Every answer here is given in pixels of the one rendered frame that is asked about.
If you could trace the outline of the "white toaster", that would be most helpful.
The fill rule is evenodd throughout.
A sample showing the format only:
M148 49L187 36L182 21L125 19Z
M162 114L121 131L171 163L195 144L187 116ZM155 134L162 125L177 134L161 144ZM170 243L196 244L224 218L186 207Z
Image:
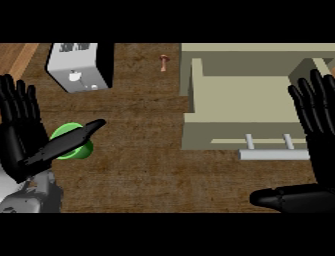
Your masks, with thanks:
M114 80L115 44L53 43L46 72L68 93L109 89Z

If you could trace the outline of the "open beige drawer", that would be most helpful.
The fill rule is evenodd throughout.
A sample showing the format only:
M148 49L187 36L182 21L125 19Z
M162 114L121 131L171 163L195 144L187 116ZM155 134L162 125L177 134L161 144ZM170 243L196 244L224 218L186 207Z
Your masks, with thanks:
M185 150L283 149L285 137L297 149L306 136L288 86L316 69L329 73L329 62L309 58L291 75L207 76L202 60L190 62L189 112L183 114Z

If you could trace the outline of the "beige cabinet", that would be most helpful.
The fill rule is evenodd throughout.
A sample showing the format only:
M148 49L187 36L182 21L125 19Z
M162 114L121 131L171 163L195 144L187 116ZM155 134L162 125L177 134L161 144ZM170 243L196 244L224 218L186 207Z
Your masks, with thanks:
M193 59L208 76L288 76L309 58L322 58L332 69L335 43L182 43L179 93L187 95Z

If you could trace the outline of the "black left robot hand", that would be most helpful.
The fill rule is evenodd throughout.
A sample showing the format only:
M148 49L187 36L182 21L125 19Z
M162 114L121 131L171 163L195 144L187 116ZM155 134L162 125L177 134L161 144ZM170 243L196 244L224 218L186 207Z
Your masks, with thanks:
M81 147L106 124L96 119L49 139L41 123L35 86L0 75L0 164L9 177L22 183L46 171L52 161Z

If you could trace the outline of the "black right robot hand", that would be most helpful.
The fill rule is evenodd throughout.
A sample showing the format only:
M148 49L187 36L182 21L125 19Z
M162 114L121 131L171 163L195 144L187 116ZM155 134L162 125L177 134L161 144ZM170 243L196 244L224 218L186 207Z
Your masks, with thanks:
M250 194L250 203L281 213L335 213L335 78L310 71L288 86L295 112L306 134L316 183L261 189Z

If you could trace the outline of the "small brown mushroom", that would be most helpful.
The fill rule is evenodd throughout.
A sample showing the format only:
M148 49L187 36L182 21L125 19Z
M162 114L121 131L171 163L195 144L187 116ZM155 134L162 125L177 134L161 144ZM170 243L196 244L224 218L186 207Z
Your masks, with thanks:
M170 57L162 54L159 56L159 60L161 60L161 72L165 72L167 71L167 62L170 61Z

